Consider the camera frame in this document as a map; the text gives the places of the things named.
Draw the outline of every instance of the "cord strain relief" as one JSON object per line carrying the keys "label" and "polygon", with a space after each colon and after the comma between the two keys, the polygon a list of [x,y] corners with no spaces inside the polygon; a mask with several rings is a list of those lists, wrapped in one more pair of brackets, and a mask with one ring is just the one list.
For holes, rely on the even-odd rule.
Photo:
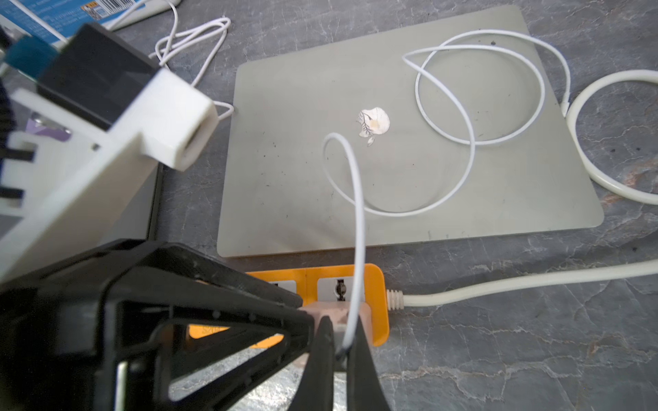
{"label": "cord strain relief", "polygon": [[401,310],[405,308],[404,295],[399,290],[386,290],[386,303],[388,310]]}

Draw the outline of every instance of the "power cord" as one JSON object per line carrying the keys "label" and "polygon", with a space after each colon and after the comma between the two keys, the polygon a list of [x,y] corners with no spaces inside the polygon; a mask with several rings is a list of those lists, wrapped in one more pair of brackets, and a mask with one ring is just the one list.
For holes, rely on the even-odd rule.
{"label": "power cord", "polygon": [[[416,94],[416,102],[418,105],[418,109],[420,113],[422,114],[422,117],[427,121],[427,123],[434,129],[437,133],[440,135],[456,142],[459,144],[465,144],[465,145],[470,145],[470,155],[468,158],[468,163],[466,170],[462,176],[462,178],[459,180],[457,185],[444,197],[442,197],[440,200],[436,201],[435,203],[426,206],[424,208],[420,208],[417,210],[412,210],[412,211],[407,211],[407,212],[386,212],[383,210],[377,210],[374,208],[370,207],[364,207],[364,211],[367,211],[371,214],[379,215],[379,216],[388,216],[388,217],[405,217],[405,216],[413,216],[417,215],[429,210],[432,210],[433,208],[437,207],[438,205],[444,203],[446,200],[448,200],[452,195],[454,195],[464,184],[466,178],[468,177],[468,174],[470,173],[470,170],[472,168],[472,164],[474,161],[474,156],[475,156],[475,147],[477,145],[493,145],[497,143],[501,143],[503,141],[507,141],[509,139],[512,139],[519,134],[521,134],[523,131],[527,130],[528,127],[537,119],[539,114],[541,113],[541,110],[544,106],[545,103],[545,82],[544,79],[542,78],[541,74],[539,73],[539,70],[537,67],[532,64],[526,57],[512,51],[505,49],[503,47],[496,47],[496,46],[489,46],[489,45],[449,45],[450,43],[453,43],[454,41],[457,41],[458,39],[464,39],[467,37],[472,37],[476,35],[481,35],[481,34],[495,34],[495,35],[501,35],[501,36],[511,36],[511,37],[516,37],[519,39],[523,39],[526,41],[531,41],[532,43],[535,43],[537,45],[541,45],[542,47],[545,47],[549,51],[551,51],[557,58],[560,60],[564,71],[565,71],[565,77],[566,77],[566,90],[565,93],[562,97],[562,101],[560,104],[560,109],[562,111],[562,114],[565,115],[566,121],[567,121],[567,126],[569,128],[569,131],[571,132],[571,136],[574,139],[574,142],[576,143],[576,147],[578,149],[578,152],[580,154],[580,158],[582,159],[585,168],[587,172],[589,173],[591,179],[596,181],[598,184],[602,185],[604,188],[609,189],[613,193],[616,193],[617,195],[620,195],[622,197],[625,197],[627,199],[633,200],[633,201],[639,201],[641,203],[647,203],[647,204],[658,204],[658,195],[657,194],[652,194],[652,193],[645,193],[643,191],[638,191],[636,189],[633,189],[631,187],[628,187],[626,185],[623,185],[622,183],[619,183],[618,181],[614,180],[607,174],[603,173],[601,170],[596,168],[592,162],[587,158],[585,155],[584,151],[582,150],[580,143],[578,142],[578,136],[576,134],[576,121],[578,119],[578,114],[580,113],[581,108],[585,104],[585,102],[596,92],[599,91],[601,88],[617,83],[617,82],[625,82],[625,81],[642,81],[642,82],[651,82],[658,84],[658,72],[652,71],[652,70],[630,70],[626,72],[618,72],[615,74],[611,74],[609,76],[606,76],[590,86],[588,86],[575,100],[571,108],[569,107],[569,94],[570,94],[570,87],[571,87],[571,77],[570,77],[570,71],[569,71],[569,66],[567,64],[566,59],[562,54],[554,48],[552,45],[536,39],[534,37],[530,37],[525,34],[521,33],[516,33],[516,32],[509,32],[507,30],[475,30],[471,32],[465,32],[462,34],[459,34],[455,37],[452,37],[448,39],[447,41],[443,42],[441,45],[437,47],[429,47],[425,49],[419,49],[416,51],[412,51],[410,53],[407,53],[402,56],[403,61],[409,65],[411,68],[416,70],[418,72],[416,76],[416,82],[415,82],[415,94]],[[498,53],[504,53],[506,55],[510,55],[521,62],[523,62],[525,65],[527,65],[531,71],[535,74],[535,77],[537,78],[539,85],[540,85],[540,101],[538,103],[538,107],[535,110],[534,114],[530,117],[530,119],[523,125],[521,126],[518,130],[505,135],[503,137],[499,137],[497,139],[492,139],[492,140],[487,140],[487,141],[475,141],[474,138],[474,132],[473,132],[473,125],[470,121],[470,118],[468,117],[468,114],[466,113],[466,110],[464,109],[463,105],[459,102],[459,100],[456,98],[456,96],[443,84],[441,81],[439,81],[436,77],[431,75],[428,71],[425,70],[426,65],[429,63],[429,61],[434,57],[434,55],[439,52],[439,51],[446,51],[446,50],[465,50],[465,49],[474,49],[474,50],[487,50],[487,51],[495,51]],[[423,64],[421,66],[416,65],[415,63],[411,62],[408,57],[412,55],[417,55],[421,53],[427,53],[430,52],[428,57],[425,59]],[[429,119],[427,114],[425,113],[422,103],[420,101],[420,95],[418,93],[418,84],[420,82],[420,77],[425,77],[428,80],[430,80],[434,85],[436,85],[439,89],[441,89],[449,98],[450,100],[455,104],[457,109],[459,110],[461,116],[464,118],[464,121],[467,126],[468,130],[468,140],[464,139],[459,139],[457,137],[454,137],[452,135],[449,135],[442,129],[440,129],[435,123]],[[352,151],[351,146],[345,139],[340,134],[337,133],[331,133],[325,137],[324,142],[322,144],[322,153],[325,153],[326,146],[328,142],[332,139],[336,139],[341,142],[343,145],[343,149],[345,150],[347,154],[347,159],[349,162],[349,167],[351,170],[352,174],[352,179],[354,180],[354,175],[356,172],[358,172],[358,164],[356,161],[356,158],[354,156],[354,153]],[[363,203],[363,192],[361,192],[361,183],[359,179],[359,186],[357,187],[354,185],[354,192],[355,192],[355,198],[356,201],[354,201],[352,198],[350,198],[348,195],[346,195],[335,183],[335,181],[332,179],[331,175],[329,174],[329,171],[324,163],[322,162],[322,167],[324,168],[324,173],[326,174],[330,184],[332,187],[347,201],[355,205],[355,208],[359,207],[359,204]],[[355,248],[355,256],[356,254],[358,255],[363,255],[365,254],[365,230],[363,228],[360,228],[357,226],[356,230],[356,236],[357,236],[357,245]],[[355,283],[363,283],[363,267],[359,267],[359,264],[363,264],[362,262],[357,262],[357,259],[355,257]],[[422,306],[439,306],[443,304],[448,304],[451,302],[457,302],[457,301],[463,301],[466,299],[471,299],[475,297],[481,297],[483,295],[490,295],[490,294],[495,294],[495,293],[503,293],[506,291],[513,291],[513,290],[519,290],[519,289],[528,289],[528,288],[535,288],[535,287],[545,287],[548,285],[563,285],[563,284],[571,284],[571,283],[584,283],[584,282],[593,282],[593,281],[608,281],[612,279],[621,279],[621,278],[631,278],[631,277],[639,277],[639,276],[648,276],[651,274],[656,274],[658,273],[658,260],[650,260],[650,261],[645,261],[645,262],[637,262],[633,264],[625,264],[625,265],[620,265],[620,266],[612,266],[612,267],[600,267],[600,268],[590,268],[586,270],[569,270],[569,271],[564,271],[564,272],[557,272],[557,273],[548,273],[548,274],[532,274],[529,276],[522,276],[522,277],[517,277],[517,278],[508,278],[508,279],[502,279],[502,280],[497,280],[497,281],[490,281],[487,283],[482,283],[482,284],[477,284],[477,285],[471,285],[469,287],[463,287],[460,289],[456,290],[450,290],[450,291],[444,291],[442,293],[436,293],[436,294],[429,294],[429,295],[404,295],[402,291],[399,290],[386,290],[386,297],[387,297],[387,302],[388,302],[388,309],[389,310],[399,310],[404,308],[405,306],[415,306],[415,307],[422,307]],[[356,287],[352,288],[352,301],[357,301],[357,295],[360,293],[360,289],[357,290]],[[350,307],[350,312],[349,312],[349,317],[356,317],[358,315],[358,308],[353,308]],[[347,331],[350,331],[350,327],[352,325],[348,321],[347,325]],[[345,347],[346,343],[351,343],[351,340],[348,341],[347,339],[343,340],[343,347]]]}

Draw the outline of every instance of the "white charging cable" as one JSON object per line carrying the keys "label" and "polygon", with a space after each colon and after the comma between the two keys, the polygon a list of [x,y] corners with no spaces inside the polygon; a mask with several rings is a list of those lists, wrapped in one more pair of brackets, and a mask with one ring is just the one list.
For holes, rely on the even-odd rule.
{"label": "white charging cable", "polygon": [[[131,13],[133,13],[135,10],[140,8],[144,3],[148,1],[150,0],[139,0],[135,2],[135,4],[128,7],[126,11],[124,11],[119,17],[114,19],[107,26],[107,29],[113,30],[117,24],[121,23],[126,17],[128,17]],[[165,0],[165,1],[169,4],[169,7],[171,7],[171,10],[174,12],[174,24],[171,27],[171,32],[169,33],[169,36],[163,37],[160,40],[158,40],[155,43],[155,51],[149,55],[149,57],[151,58],[157,57],[158,60],[160,61],[160,66],[169,69],[169,66],[167,66],[167,62],[171,60],[173,57],[175,57],[178,53],[181,53],[183,50],[201,41],[205,41],[207,39],[219,36],[219,40],[217,41],[211,52],[208,54],[208,57],[206,57],[203,66],[201,66],[201,69],[199,70],[199,73],[197,73],[194,80],[192,80],[191,83],[192,87],[196,87],[201,81],[203,75],[206,73],[206,70],[208,70],[208,67],[210,66],[210,63],[215,57],[215,55],[217,54],[217,51],[220,49],[220,47],[222,47],[222,44],[226,39],[226,34],[228,33],[228,28],[231,26],[231,20],[228,17],[222,16],[220,18],[216,18],[214,20],[210,20],[206,23],[203,23],[200,26],[191,28],[189,30],[185,30],[184,32],[177,32],[178,11],[176,10],[176,6],[174,6],[173,3],[171,3],[169,0]],[[175,39],[180,39],[180,38],[182,38],[180,41],[174,42]],[[235,108],[232,105],[228,103],[224,103],[223,101],[213,101],[213,103],[218,107],[224,107],[227,109],[225,112],[220,114],[219,116],[220,121],[229,117],[235,111]]]}
{"label": "white charging cable", "polygon": [[[542,112],[542,108],[544,107],[545,96],[546,96],[546,84],[544,82],[544,78],[542,77],[542,74],[540,73],[540,71],[525,56],[517,53],[516,51],[509,50],[509,49],[506,49],[504,47],[493,46],[493,45],[476,45],[476,44],[449,45],[450,43],[453,43],[454,41],[457,41],[459,39],[463,39],[463,38],[466,38],[466,37],[472,37],[472,36],[476,36],[476,35],[480,35],[480,34],[498,34],[498,35],[517,37],[517,38],[521,38],[521,39],[524,39],[524,40],[533,41],[534,43],[549,49],[553,54],[556,54],[557,56],[559,56],[560,60],[563,62],[563,67],[565,68],[565,77],[567,79],[567,91],[565,92],[565,94],[562,98],[561,107],[563,109],[563,114],[567,112],[567,107],[569,105],[569,87],[570,87],[570,83],[571,83],[571,76],[570,76],[570,72],[569,72],[569,66],[567,66],[567,62],[564,59],[564,57],[560,54],[560,52],[558,50],[556,50],[556,48],[554,48],[550,44],[545,43],[544,41],[534,39],[530,36],[526,36],[525,34],[520,34],[520,33],[515,33],[515,32],[508,32],[508,31],[505,31],[505,30],[474,30],[474,31],[471,31],[471,32],[466,32],[466,33],[459,34],[455,37],[451,37],[450,39],[446,40],[445,42],[443,42],[441,45],[439,45],[437,47],[428,47],[428,48],[425,48],[425,49],[419,49],[419,50],[411,51],[410,53],[407,53],[407,54],[403,55],[402,60],[405,62],[405,64],[407,64],[408,66],[410,66],[411,68],[413,68],[414,70],[416,70],[418,72],[418,75],[416,76],[416,83],[415,83],[416,103],[418,105],[418,109],[419,109],[422,117],[425,119],[425,121],[427,121],[427,123],[430,125],[430,127],[432,127],[437,133],[439,133],[440,135],[442,135],[442,136],[444,136],[444,137],[446,137],[446,138],[448,138],[448,139],[450,139],[450,140],[452,140],[456,143],[470,145],[470,152],[469,152],[469,156],[468,156],[467,166],[466,166],[466,169],[464,171],[464,174],[461,176],[461,179],[459,179],[459,181],[457,182],[455,187],[453,187],[453,189],[450,190],[442,198],[438,199],[437,201],[435,201],[434,203],[432,203],[428,206],[418,208],[418,209],[412,210],[412,211],[405,211],[405,212],[388,212],[388,211],[378,210],[378,209],[375,209],[375,208],[366,207],[365,210],[367,212],[369,212],[371,214],[378,215],[378,216],[384,216],[384,217],[408,217],[408,216],[416,216],[418,214],[422,214],[423,212],[432,210],[432,209],[436,208],[437,206],[440,206],[441,204],[446,202],[448,199],[450,199],[462,187],[462,185],[466,182],[466,179],[468,178],[468,175],[470,174],[470,171],[473,167],[473,162],[474,162],[474,158],[475,158],[475,146],[477,146],[477,145],[498,144],[498,143],[502,143],[504,141],[507,141],[509,139],[512,139],[512,138],[516,137],[517,135],[521,134],[522,132],[524,132],[525,130],[527,130],[528,127],[530,127],[530,125],[532,125],[532,123],[534,123],[534,121],[537,119],[537,117],[539,117],[540,113]],[[523,64],[525,64],[532,71],[532,73],[535,75],[535,78],[537,79],[537,82],[539,83],[539,89],[540,89],[540,97],[539,97],[539,101],[537,103],[537,108],[535,109],[535,111],[532,114],[532,116],[530,117],[530,119],[523,126],[521,126],[518,130],[516,130],[516,131],[514,131],[510,134],[504,135],[502,137],[498,137],[497,139],[485,140],[485,141],[475,141],[475,134],[474,134],[474,131],[473,131],[473,124],[470,121],[470,118],[468,117],[468,114],[466,113],[466,110],[464,109],[461,102],[456,98],[456,96],[443,83],[441,83],[441,81],[439,81],[436,77],[434,77],[428,71],[425,70],[425,66],[427,66],[427,64],[434,57],[434,55],[436,55],[436,53],[438,53],[439,51],[448,51],[448,50],[485,50],[485,51],[494,51],[496,53],[503,53],[503,54],[512,56],[512,57],[518,59]],[[423,62],[423,64],[421,66],[418,66],[417,64],[415,64],[414,62],[409,60],[409,57],[411,57],[413,55],[417,55],[417,54],[423,54],[423,53],[430,53],[430,54],[427,56],[427,58],[425,59],[425,61]],[[450,98],[450,100],[453,102],[453,104],[455,104],[455,106],[459,109],[459,112],[460,112],[461,116],[464,118],[464,121],[465,121],[467,129],[468,129],[468,140],[460,139],[460,138],[457,138],[457,137],[453,137],[452,135],[449,135],[448,133],[446,133],[445,131],[440,129],[435,123],[433,123],[433,121],[430,119],[430,117],[427,115],[427,113],[425,113],[425,110],[424,110],[424,108],[422,106],[422,103],[420,101],[420,94],[418,92],[418,85],[419,85],[421,76],[427,78],[434,85],[436,85],[438,88],[440,88],[441,91],[443,91]],[[331,175],[330,175],[330,173],[329,173],[329,171],[326,167],[326,164],[324,162],[325,157],[326,157],[326,155],[322,156],[322,159],[323,159],[322,167],[324,168],[324,173],[325,173],[327,179],[329,180],[329,183],[332,185],[332,187],[334,188],[334,190],[338,194],[340,194],[345,200],[349,201],[351,204],[354,205],[354,201],[352,200],[352,198],[350,198],[349,195],[345,194],[345,192],[342,191],[340,189],[340,187],[338,187],[338,184],[331,177]]]}
{"label": "white charging cable", "polygon": [[352,294],[349,302],[349,314],[347,315],[347,325],[345,327],[345,335],[343,336],[342,352],[345,352],[352,346],[354,335],[357,330],[357,322],[359,320],[359,305],[361,299],[358,297],[363,290],[363,272],[365,270],[366,261],[366,217],[363,212],[363,188],[361,187],[361,173],[359,171],[359,164],[357,157],[354,155],[352,146],[349,145],[347,139],[338,133],[329,133],[322,142],[322,149],[329,144],[331,140],[338,141],[349,163],[349,171],[352,176],[352,186],[354,187],[354,198],[356,205],[354,207],[354,219],[356,226],[355,234],[355,248],[354,248],[354,282],[352,283]]}

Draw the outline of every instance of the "power socket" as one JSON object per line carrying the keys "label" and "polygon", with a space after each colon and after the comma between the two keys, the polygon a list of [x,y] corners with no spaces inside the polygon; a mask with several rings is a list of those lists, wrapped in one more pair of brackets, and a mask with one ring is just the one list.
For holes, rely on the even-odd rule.
{"label": "power socket", "polygon": [[[353,284],[354,277],[319,278],[317,301],[351,301]],[[361,289],[359,297],[361,301],[366,301],[365,287]]]}

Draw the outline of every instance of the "orange power strip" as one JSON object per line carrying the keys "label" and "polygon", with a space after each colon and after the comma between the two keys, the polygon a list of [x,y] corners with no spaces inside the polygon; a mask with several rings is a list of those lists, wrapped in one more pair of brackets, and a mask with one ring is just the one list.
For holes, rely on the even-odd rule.
{"label": "orange power strip", "polygon": [[[297,285],[297,294],[302,298],[303,305],[307,305],[318,300],[317,285],[320,278],[351,277],[353,273],[354,265],[293,268],[291,270],[249,272],[247,274],[268,282],[293,280]],[[388,340],[389,333],[384,273],[376,265],[366,264],[363,281],[366,303],[372,311],[372,344],[379,347]],[[203,338],[225,329],[228,328],[190,325],[189,335],[192,338]],[[281,335],[273,335],[251,346],[251,348],[269,348],[282,339]]]}

